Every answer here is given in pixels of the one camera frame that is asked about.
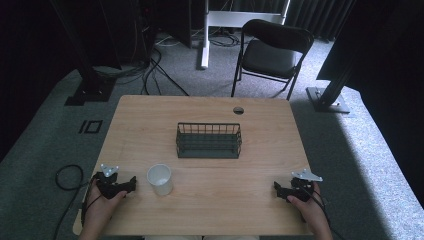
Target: chair seat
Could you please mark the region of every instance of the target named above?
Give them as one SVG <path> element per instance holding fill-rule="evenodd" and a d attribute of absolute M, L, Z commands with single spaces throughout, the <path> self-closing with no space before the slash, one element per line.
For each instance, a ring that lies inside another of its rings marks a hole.
<path fill-rule="evenodd" d="M 250 72 L 289 79 L 295 73 L 296 52 L 268 46 L 259 40 L 250 41 L 242 67 Z"/>

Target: grey carpet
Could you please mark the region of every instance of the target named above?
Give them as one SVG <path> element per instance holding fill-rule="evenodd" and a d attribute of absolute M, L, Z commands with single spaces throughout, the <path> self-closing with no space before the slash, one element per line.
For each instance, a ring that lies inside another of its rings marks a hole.
<path fill-rule="evenodd" d="M 160 66 L 192 96 L 229 96 L 238 47 L 211 45 L 209 68 L 199 69 L 201 48 L 188 49 L 174 42 L 158 46 Z M 306 87 L 326 87 L 316 75 L 331 49 L 317 40 L 304 61 L 290 100 L 312 171 L 324 178 L 322 193 L 328 200 L 332 226 L 345 239 L 424 239 L 424 211 L 413 195 L 395 159 L 372 121 L 360 94 L 344 88 L 342 96 L 350 114 L 317 113 Z M 114 72 L 108 68 L 101 71 Z M 148 80 L 150 94 L 183 95 L 159 72 Z M 51 92 L 21 138 L 0 164 L 0 239 L 52 239 L 56 224 L 74 191 L 55 184 L 58 169 L 78 164 L 83 179 L 90 178 L 120 96 L 140 94 L 142 78 L 118 79 L 108 102 L 64 106 L 81 78 L 71 72 Z M 277 83 L 239 83 L 236 97 L 276 97 Z M 80 133 L 84 121 L 102 120 L 100 132 Z M 79 184 L 77 171 L 61 174 L 67 186 Z M 76 239 L 72 224 L 83 197 L 80 191 L 59 229 L 58 239 Z M 140 237 L 105 237 L 140 239 Z M 262 239 L 312 239 L 300 236 L 264 236 Z"/>

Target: wooden table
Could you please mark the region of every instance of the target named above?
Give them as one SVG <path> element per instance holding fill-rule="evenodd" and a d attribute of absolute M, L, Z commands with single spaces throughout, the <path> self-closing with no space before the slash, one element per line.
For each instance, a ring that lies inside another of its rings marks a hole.
<path fill-rule="evenodd" d="M 242 107 L 237 115 L 234 107 Z M 178 158 L 178 122 L 240 123 L 238 159 Z M 302 235 L 300 213 L 276 197 L 273 182 L 289 187 L 292 171 L 309 169 L 286 100 L 123 96 L 94 171 L 119 166 L 118 182 L 137 176 L 112 217 L 108 235 Z M 165 163 L 173 191 L 155 195 L 146 175 Z M 81 230 L 79 215 L 74 233 Z"/>

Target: desk leg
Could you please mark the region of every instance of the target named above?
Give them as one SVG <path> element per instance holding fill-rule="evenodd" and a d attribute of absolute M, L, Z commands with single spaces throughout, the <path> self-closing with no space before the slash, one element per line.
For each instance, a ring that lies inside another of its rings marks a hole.
<path fill-rule="evenodd" d="M 203 52 L 202 52 L 202 68 L 207 69 L 209 64 L 209 0 L 205 0 L 205 27 L 204 27 L 204 38 L 203 38 Z"/>

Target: hand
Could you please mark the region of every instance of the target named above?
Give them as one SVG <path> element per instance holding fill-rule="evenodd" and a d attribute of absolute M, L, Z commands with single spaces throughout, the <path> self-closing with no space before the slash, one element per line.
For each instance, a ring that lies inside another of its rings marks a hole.
<path fill-rule="evenodd" d="M 319 187 L 316 182 L 314 184 L 315 192 L 313 196 L 320 201 Z M 294 196 L 288 196 L 287 199 L 302 213 L 303 218 L 308 223 L 309 229 L 314 234 L 316 240 L 332 240 L 330 226 L 321 207 L 310 198 L 307 202 L 303 202 Z"/>
<path fill-rule="evenodd" d="M 87 212 L 85 213 L 84 228 L 79 239 L 97 239 L 107 225 L 116 207 L 127 194 L 126 191 L 119 192 L 114 198 L 107 199 L 102 196 L 97 187 L 97 179 L 91 183 L 91 189 L 87 199 Z"/>

